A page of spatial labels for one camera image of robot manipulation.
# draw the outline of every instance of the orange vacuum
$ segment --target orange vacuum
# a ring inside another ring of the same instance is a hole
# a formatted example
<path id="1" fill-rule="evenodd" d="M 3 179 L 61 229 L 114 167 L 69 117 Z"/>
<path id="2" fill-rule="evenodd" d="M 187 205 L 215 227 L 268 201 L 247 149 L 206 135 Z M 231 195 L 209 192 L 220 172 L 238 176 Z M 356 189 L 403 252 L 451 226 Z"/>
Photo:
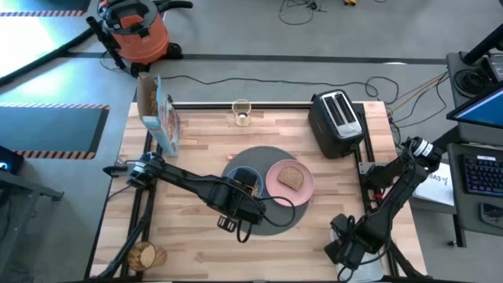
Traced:
<path id="1" fill-rule="evenodd" d="M 114 59 L 117 67 L 137 77 L 147 72 L 150 64 L 161 58 L 182 59 L 182 48 L 170 42 L 160 14 L 174 8 L 191 9 L 187 1 L 100 0 L 98 13 L 102 20 L 87 17 L 87 23 Z"/>

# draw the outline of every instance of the slice of bread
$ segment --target slice of bread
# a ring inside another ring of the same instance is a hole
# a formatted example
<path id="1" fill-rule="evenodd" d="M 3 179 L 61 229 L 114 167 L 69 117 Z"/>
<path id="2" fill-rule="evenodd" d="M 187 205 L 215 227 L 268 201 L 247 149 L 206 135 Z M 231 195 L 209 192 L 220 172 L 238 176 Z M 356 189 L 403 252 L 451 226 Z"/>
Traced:
<path id="1" fill-rule="evenodd" d="M 304 175 L 295 167 L 285 167 L 281 169 L 277 180 L 287 187 L 299 191 L 304 183 Z"/>

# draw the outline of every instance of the glass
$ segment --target glass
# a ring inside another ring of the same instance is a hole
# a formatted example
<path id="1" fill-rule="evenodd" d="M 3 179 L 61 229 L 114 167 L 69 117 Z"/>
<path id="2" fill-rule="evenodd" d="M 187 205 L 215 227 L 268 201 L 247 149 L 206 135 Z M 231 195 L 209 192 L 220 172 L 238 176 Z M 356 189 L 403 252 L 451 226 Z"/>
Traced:
<path id="1" fill-rule="evenodd" d="M 234 123 L 239 127 L 246 127 L 252 121 L 250 111 L 252 104 L 244 99 L 238 99 L 233 103 Z"/>

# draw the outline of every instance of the keyboard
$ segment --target keyboard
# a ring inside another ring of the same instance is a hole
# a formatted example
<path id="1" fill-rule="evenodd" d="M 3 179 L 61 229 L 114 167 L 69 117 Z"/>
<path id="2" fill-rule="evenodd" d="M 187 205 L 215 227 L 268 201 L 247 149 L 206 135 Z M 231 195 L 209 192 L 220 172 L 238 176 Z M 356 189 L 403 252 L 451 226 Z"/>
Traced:
<path id="1" fill-rule="evenodd" d="M 503 160 L 477 156 L 463 156 L 463 159 L 468 193 L 503 197 Z"/>

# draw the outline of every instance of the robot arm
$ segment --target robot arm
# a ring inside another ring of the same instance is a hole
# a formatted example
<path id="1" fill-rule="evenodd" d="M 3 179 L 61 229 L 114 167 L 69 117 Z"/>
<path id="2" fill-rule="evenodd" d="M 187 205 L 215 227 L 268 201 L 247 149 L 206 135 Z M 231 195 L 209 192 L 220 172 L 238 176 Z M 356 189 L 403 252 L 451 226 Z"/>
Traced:
<path id="1" fill-rule="evenodd" d="M 266 212 L 265 205 L 251 195 L 256 179 L 250 176 L 238 180 L 214 175 L 199 176 L 167 164 L 156 153 L 145 153 L 136 162 L 129 183 L 142 188 L 155 178 L 195 193 L 209 208 L 227 217 L 225 221 L 220 219 L 218 226 L 229 232 L 234 231 L 236 224 L 232 219 L 258 225 Z"/>
<path id="2" fill-rule="evenodd" d="M 385 189 L 396 177 L 382 204 L 363 215 L 356 223 L 345 215 L 337 215 L 330 223 L 340 239 L 325 247 L 325 253 L 335 263 L 350 270 L 362 264 L 365 252 L 372 254 L 391 241 L 393 218 L 428 175 L 439 168 L 442 150 L 421 138 L 407 139 L 401 156 L 385 166 L 373 165 L 364 176 L 367 189 Z"/>

